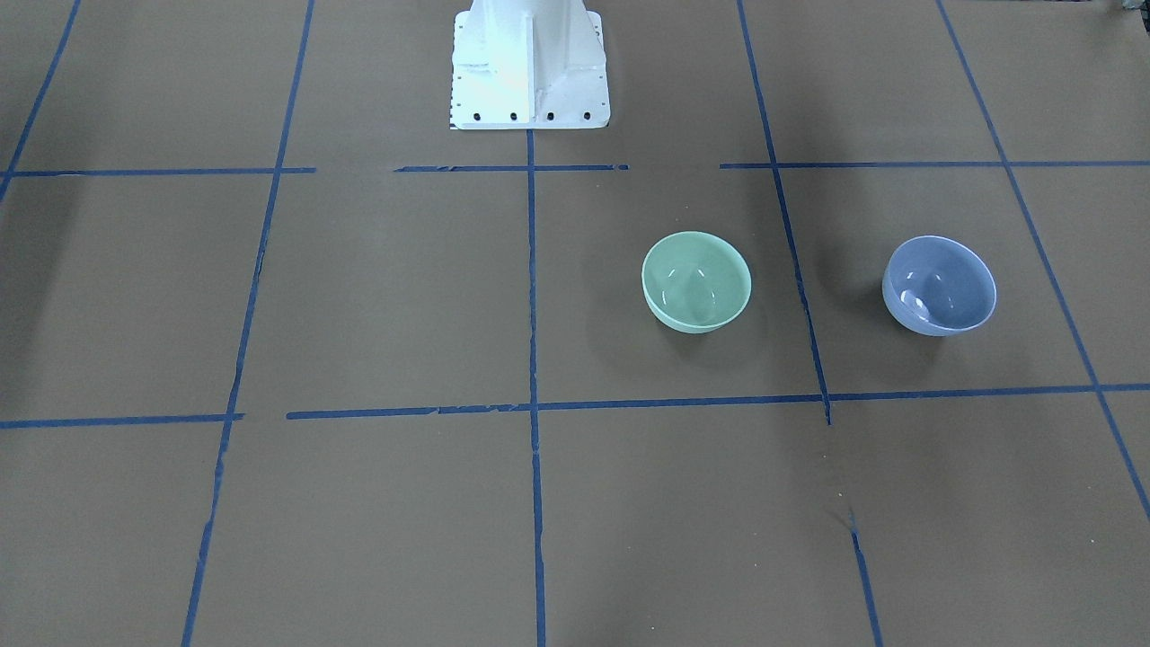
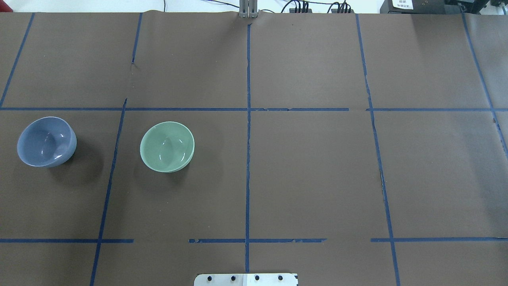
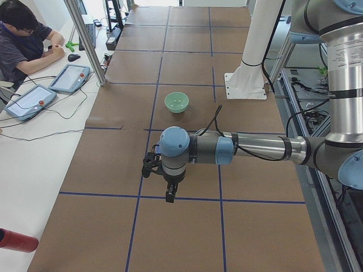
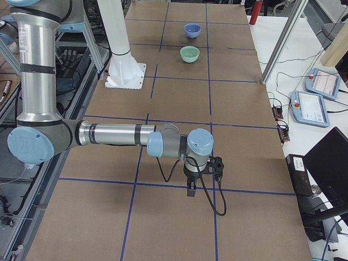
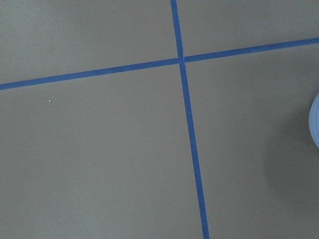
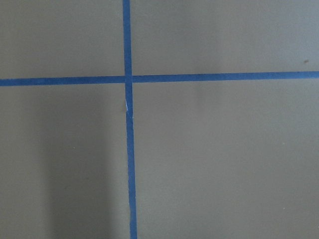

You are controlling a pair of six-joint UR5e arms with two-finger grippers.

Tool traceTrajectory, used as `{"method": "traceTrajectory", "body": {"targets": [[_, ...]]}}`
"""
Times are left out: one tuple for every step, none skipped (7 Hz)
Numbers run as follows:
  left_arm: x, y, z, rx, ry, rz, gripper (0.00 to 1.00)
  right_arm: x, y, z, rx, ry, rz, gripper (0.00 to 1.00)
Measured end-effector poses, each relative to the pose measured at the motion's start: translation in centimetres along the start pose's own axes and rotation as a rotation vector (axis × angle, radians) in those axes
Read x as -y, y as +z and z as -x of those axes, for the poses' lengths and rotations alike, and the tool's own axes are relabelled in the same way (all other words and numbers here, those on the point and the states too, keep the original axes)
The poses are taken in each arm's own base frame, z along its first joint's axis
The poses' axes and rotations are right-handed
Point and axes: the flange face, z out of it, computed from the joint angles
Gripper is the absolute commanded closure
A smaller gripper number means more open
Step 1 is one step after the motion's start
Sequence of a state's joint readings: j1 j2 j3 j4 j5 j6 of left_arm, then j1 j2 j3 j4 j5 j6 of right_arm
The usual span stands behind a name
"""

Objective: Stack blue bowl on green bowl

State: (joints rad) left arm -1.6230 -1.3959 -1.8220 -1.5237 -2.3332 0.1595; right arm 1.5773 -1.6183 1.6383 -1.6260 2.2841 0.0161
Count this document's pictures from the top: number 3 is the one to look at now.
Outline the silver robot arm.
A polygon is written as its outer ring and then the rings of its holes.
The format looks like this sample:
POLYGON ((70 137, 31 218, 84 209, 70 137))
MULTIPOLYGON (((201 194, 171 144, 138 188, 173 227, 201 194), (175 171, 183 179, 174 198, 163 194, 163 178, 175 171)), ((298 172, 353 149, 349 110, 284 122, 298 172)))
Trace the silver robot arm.
POLYGON ((362 189, 362 2, 295 1, 292 30, 327 45, 330 132, 325 137, 261 137, 173 126, 159 140, 158 173, 173 202, 188 163, 229 164, 235 155, 290 160, 362 189))

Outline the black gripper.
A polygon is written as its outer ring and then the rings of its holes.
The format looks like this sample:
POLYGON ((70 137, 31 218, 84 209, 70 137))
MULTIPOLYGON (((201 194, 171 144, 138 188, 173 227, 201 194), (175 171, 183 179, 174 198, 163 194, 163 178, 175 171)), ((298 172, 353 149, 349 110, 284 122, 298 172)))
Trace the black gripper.
POLYGON ((178 185, 180 182, 182 182, 184 180, 185 172, 183 172, 177 176, 165 174, 163 177, 167 182, 167 190, 166 190, 166 196, 165 196, 166 202, 174 203, 175 197, 176 197, 176 192, 178 190, 178 185))

